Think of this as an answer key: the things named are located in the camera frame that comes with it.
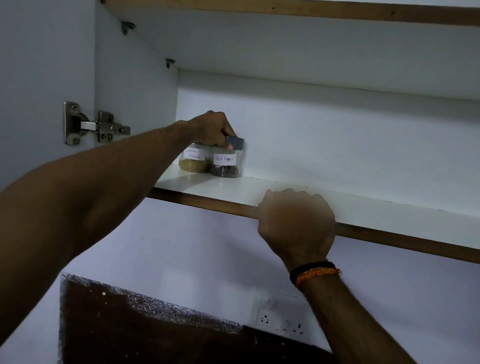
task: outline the right hand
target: right hand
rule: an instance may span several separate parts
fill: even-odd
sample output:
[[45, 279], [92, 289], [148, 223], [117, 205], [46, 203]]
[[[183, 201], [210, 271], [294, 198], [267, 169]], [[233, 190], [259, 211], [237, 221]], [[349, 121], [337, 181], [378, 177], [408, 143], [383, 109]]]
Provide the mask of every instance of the right hand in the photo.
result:
[[289, 273], [325, 261], [335, 239], [335, 215], [319, 194], [268, 190], [259, 207], [258, 233]]
[[205, 114], [188, 121], [194, 128], [194, 142], [206, 146], [218, 145], [221, 148], [232, 150], [232, 146], [225, 141], [225, 135], [236, 136], [225, 113], [207, 111]]

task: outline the wooden edge trim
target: wooden edge trim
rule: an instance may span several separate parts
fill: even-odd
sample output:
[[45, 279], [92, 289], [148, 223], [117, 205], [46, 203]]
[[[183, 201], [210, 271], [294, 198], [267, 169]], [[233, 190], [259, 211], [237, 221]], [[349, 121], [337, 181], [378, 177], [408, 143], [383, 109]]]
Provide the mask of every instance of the wooden edge trim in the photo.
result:
[[[147, 196], [176, 204], [258, 219], [257, 207], [154, 187]], [[480, 250], [393, 232], [336, 223], [336, 235], [480, 264]]]
[[131, 8], [248, 12], [388, 22], [480, 26], [480, 8], [325, 0], [101, 0], [127, 15]]

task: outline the cabinet hinge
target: cabinet hinge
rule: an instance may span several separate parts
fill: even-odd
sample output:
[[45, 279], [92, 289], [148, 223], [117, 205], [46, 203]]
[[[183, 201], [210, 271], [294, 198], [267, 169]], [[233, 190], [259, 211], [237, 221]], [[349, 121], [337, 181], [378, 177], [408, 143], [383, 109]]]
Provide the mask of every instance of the cabinet hinge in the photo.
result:
[[89, 131], [97, 134], [100, 143], [109, 143], [115, 135], [130, 135], [130, 126], [115, 123], [111, 112], [99, 111], [98, 120], [90, 121], [80, 112], [76, 102], [63, 103], [63, 134], [64, 142], [70, 146], [80, 144], [82, 136]]

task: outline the electrical outlet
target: electrical outlet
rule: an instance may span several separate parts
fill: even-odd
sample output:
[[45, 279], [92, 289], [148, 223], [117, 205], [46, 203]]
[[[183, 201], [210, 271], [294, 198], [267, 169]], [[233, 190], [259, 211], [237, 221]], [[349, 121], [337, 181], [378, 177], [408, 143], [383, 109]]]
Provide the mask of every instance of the electrical outlet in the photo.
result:
[[303, 298], [257, 290], [249, 326], [298, 341], [309, 341], [310, 308]]

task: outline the glass jar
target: glass jar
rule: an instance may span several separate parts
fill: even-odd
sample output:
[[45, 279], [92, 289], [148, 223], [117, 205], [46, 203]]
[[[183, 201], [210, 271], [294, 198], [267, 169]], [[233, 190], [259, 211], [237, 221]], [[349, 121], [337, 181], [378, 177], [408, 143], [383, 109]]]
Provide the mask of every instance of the glass jar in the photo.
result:
[[226, 136], [233, 150], [213, 146], [210, 153], [212, 165], [210, 173], [218, 177], [237, 178], [240, 176], [240, 161], [243, 156], [243, 144], [245, 139], [236, 136]]
[[205, 173], [210, 169], [209, 146], [192, 143], [183, 151], [179, 159], [179, 167], [187, 172]]

